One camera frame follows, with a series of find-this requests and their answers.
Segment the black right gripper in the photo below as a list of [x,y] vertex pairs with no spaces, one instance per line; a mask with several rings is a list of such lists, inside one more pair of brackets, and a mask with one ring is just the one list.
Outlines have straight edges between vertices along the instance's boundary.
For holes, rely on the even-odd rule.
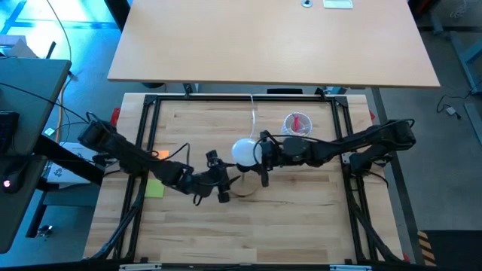
[[284,166],[286,158],[283,158],[284,142],[277,141],[276,138],[298,138],[298,135],[273,135],[269,131],[260,132],[257,145],[261,147],[261,157],[257,159],[257,164],[250,167],[250,170],[261,176],[262,187],[269,186],[268,172],[274,167]]

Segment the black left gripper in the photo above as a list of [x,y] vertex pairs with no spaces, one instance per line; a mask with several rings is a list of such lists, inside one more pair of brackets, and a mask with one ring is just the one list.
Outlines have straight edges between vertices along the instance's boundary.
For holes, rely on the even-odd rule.
[[235,163],[226,163],[218,157],[216,150],[206,154],[208,170],[191,176],[188,183],[188,192],[194,195],[193,204],[198,206],[203,198],[209,197],[212,190],[218,189],[218,201],[227,203],[230,201],[228,193],[231,185],[241,178],[240,175],[229,179],[227,168],[236,167]]

